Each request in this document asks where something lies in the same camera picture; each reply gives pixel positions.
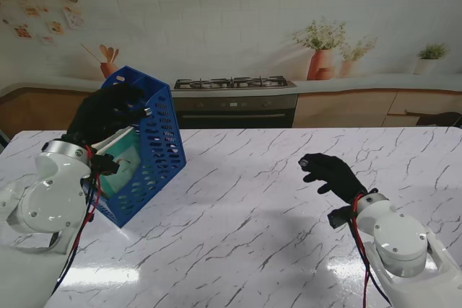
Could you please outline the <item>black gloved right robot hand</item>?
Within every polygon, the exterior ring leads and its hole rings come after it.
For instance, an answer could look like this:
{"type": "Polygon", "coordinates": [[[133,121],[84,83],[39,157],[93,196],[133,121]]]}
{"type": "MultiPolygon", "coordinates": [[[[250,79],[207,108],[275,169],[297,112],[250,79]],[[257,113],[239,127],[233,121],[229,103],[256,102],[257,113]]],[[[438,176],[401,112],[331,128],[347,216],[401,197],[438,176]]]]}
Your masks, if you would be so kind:
{"type": "Polygon", "coordinates": [[[324,182],[318,188],[319,195],[332,192],[343,202],[353,204],[358,195],[367,194],[366,187],[357,179],[349,165],[338,157],[321,153],[306,154],[298,163],[301,170],[307,173],[303,178],[304,182],[324,182]]]}

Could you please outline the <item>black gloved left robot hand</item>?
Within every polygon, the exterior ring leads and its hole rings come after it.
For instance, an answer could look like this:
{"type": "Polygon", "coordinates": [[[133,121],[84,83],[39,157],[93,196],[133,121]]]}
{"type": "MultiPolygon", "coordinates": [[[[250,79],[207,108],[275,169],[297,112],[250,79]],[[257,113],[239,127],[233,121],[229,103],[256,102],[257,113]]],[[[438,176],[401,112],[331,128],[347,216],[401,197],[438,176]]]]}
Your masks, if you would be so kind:
{"type": "Polygon", "coordinates": [[[79,106],[64,141],[82,146],[97,144],[147,116],[144,92],[127,83],[99,89],[79,106]]]}

